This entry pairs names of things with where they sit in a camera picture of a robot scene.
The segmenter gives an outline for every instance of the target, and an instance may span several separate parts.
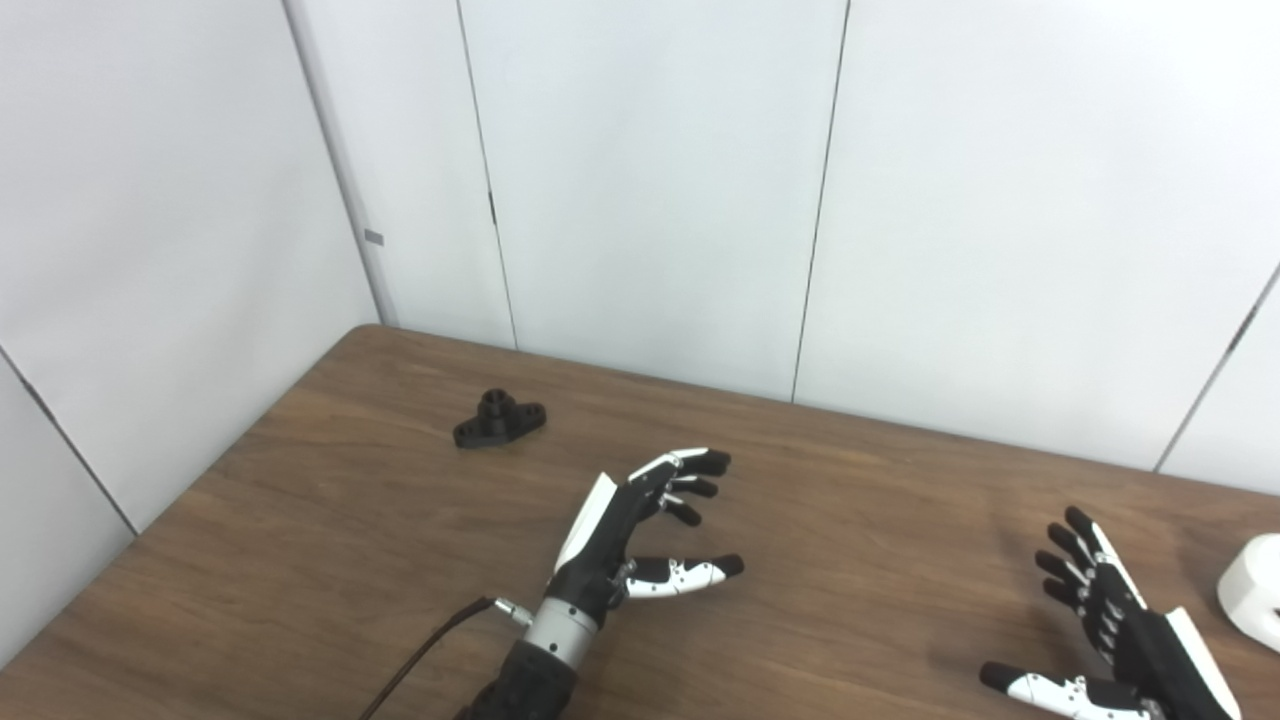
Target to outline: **prosthetic hand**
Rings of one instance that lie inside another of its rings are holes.
[[[541,606],[531,614],[508,601],[498,606],[526,626],[498,679],[454,720],[556,720],[577,683],[577,669],[605,615],[627,597],[668,597],[703,589],[742,571],[742,559],[628,557],[636,524],[660,511],[686,525],[701,516],[684,493],[714,497],[703,475],[723,475],[730,456],[708,448],[675,450],[618,486],[600,473],[564,539]]]
[[[1069,679],[988,662],[982,682],[1078,720],[1240,720],[1187,611],[1147,610],[1102,529],[1076,507],[1066,510],[1066,521],[1070,530],[1053,523],[1048,537],[1070,560],[1039,551],[1036,564],[1051,575],[1044,592],[1075,611],[1115,679]]]

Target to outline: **white wall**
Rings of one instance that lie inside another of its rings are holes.
[[[0,667],[131,539],[0,356]]]
[[[1280,495],[1280,295],[1274,287],[1161,471]]]
[[[842,0],[465,0],[521,350],[786,397]]]
[[[375,319],[283,8],[0,4],[0,345],[146,527]]]
[[[511,347],[453,0],[288,0],[393,325]]]
[[[1257,3],[855,3],[796,401],[1153,468],[1280,260],[1276,37]]]
[[[1153,468],[1280,260],[1271,4],[291,1],[406,327]]]

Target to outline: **wood grain surface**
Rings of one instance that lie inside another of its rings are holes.
[[[489,387],[548,427],[456,450]],[[1070,503],[1155,609],[1188,607],[1245,719],[1280,706],[1280,655],[1212,594],[1280,498],[367,327],[0,673],[0,717],[355,719],[458,607],[536,605],[596,473],[703,445],[733,454],[705,523],[657,516],[632,550],[746,573],[614,612],[568,720],[1048,717],[977,673],[1106,674],[1032,562]],[[458,628],[378,717],[451,719],[517,634]]]

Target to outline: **black bracket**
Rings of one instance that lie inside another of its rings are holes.
[[[545,424],[547,409],[540,402],[518,405],[507,391],[495,387],[480,396],[475,418],[453,428],[453,442],[463,450],[507,445]]]

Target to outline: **cable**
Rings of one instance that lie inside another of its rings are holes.
[[[401,665],[399,671],[396,673],[394,676],[392,676],[390,682],[387,683],[387,687],[383,688],[383,692],[378,693],[378,697],[375,697],[374,701],[369,703],[369,707],[366,707],[365,711],[360,714],[360,720],[369,720],[370,717],[374,716],[374,712],[378,712],[378,708],[381,707],[383,702],[385,702],[388,697],[390,697],[392,691],[396,689],[396,685],[398,685],[401,680],[404,679],[404,675],[408,675],[408,671],[412,670],[415,665],[417,665],[419,660],[422,660],[422,656],[426,655],[426,651],[431,650],[433,644],[440,642],[440,638],[443,638],[453,628],[461,625],[468,618],[479,615],[485,610],[493,607],[493,602],[494,602],[493,598],[481,597],[475,602],[472,602],[471,605],[454,612],[453,618],[445,620],[443,625],[440,625],[434,633],[431,633],[431,637],[426,638],[426,642],[422,643],[422,647],[417,648],[417,652],[411,655],[410,659],[404,661],[404,665]]]

